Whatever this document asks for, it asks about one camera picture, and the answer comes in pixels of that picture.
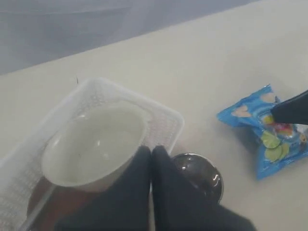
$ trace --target green lime slice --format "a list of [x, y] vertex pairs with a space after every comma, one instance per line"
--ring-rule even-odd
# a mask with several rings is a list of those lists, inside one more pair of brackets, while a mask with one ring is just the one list
[[280, 140], [277, 138], [277, 136], [273, 135], [269, 131], [265, 131], [262, 136], [261, 140], [265, 147], [267, 148], [277, 148], [280, 144]]
[[275, 162], [282, 155], [282, 146], [278, 146], [277, 148], [267, 148], [265, 150], [265, 157], [269, 159], [271, 162]]
[[289, 154], [289, 152], [290, 152], [290, 145], [287, 144], [287, 143], [283, 143], [281, 145], [281, 147], [282, 147], [282, 153], [281, 153], [281, 156], [279, 157], [279, 159], [282, 160], [282, 159], [284, 159]]

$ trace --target blue snack packet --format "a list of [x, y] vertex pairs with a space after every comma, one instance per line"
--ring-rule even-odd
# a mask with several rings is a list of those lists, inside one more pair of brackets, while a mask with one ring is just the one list
[[280, 100], [270, 85], [241, 99], [217, 114], [232, 127], [251, 127], [260, 141], [257, 179], [270, 176], [288, 164], [308, 156], [307, 137], [294, 124], [275, 123], [270, 109]]

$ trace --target white table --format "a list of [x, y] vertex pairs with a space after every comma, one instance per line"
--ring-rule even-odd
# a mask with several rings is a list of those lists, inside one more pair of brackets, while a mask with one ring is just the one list
[[267, 0], [0, 77], [0, 150], [8, 153], [80, 82], [105, 77], [185, 118], [174, 153], [211, 159], [222, 204], [259, 230], [308, 227], [308, 159], [255, 180], [254, 149], [216, 113], [271, 83], [283, 99], [308, 88], [308, 1]]

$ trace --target dark round container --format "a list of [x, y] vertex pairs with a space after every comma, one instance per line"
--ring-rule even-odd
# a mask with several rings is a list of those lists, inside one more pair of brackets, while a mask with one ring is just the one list
[[172, 158], [177, 169], [201, 190], [209, 200], [220, 202], [223, 181], [217, 168], [205, 157], [194, 153], [179, 154]]

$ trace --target white bowl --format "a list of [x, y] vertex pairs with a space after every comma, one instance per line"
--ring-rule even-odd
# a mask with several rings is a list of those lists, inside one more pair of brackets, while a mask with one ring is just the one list
[[53, 184], [84, 191], [108, 188], [129, 165], [150, 119], [123, 101], [80, 115], [49, 141], [42, 158], [44, 176]]

